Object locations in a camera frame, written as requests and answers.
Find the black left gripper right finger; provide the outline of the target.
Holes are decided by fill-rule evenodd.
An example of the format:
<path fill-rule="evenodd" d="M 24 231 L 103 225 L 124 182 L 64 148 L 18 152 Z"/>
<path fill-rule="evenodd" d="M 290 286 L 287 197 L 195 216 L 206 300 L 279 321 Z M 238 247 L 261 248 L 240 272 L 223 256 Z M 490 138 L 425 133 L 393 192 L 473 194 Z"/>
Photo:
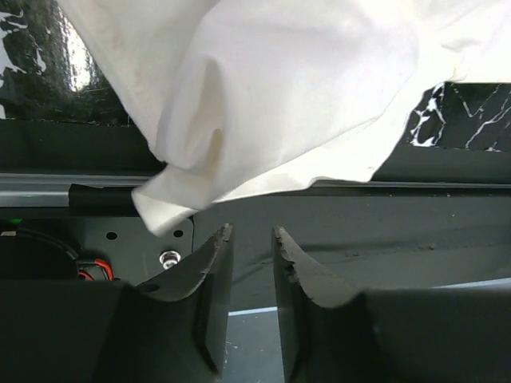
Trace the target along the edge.
<path fill-rule="evenodd" d="M 272 231 L 273 271 L 286 382 L 373 382 L 375 336 L 364 293 Z"/>

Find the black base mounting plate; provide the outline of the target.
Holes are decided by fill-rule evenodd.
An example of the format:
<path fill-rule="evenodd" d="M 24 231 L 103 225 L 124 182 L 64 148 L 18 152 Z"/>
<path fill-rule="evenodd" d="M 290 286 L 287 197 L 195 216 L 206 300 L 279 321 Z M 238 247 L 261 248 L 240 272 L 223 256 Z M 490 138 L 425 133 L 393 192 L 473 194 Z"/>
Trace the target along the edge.
<path fill-rule="evenodd" d="M 1 213 L 52 227 L 115 274 L 139 283 L 162 251 L 188 255 L 217 227 L 235 228 L 234 310 L 272 306 L 271 229 L 359 286 L 419 287 L 510 276 L 510 150 L 400 144 L 368 184 L 222 203 L 157 238 L 134 211 L 132 188 L 159 164 L 133 127 L 4 120 Z"/>

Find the white t shirt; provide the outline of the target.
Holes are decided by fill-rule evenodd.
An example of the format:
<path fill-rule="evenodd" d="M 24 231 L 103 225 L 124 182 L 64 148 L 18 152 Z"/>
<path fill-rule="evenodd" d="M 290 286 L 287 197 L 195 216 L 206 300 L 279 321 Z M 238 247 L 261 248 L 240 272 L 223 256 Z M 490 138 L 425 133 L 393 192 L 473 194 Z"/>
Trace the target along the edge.
<path fill-rule="evenodd" d="M 510 79 L 507 1 L 61 1 L 165 169 L 154 234 L 214 203 L 367 182 L 422 94 Z"/>

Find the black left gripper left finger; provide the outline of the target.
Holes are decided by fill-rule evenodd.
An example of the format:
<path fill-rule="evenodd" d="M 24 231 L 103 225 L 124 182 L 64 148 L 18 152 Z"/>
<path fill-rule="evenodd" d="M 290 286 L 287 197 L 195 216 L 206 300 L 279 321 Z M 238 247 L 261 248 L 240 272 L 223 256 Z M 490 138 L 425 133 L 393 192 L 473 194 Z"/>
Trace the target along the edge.
<path fill-rule="evenodd" d="M 234 228 L 175 266 L 126 287 L 115 325 L 117 379 L 218 379 L 224 367 Z"/>

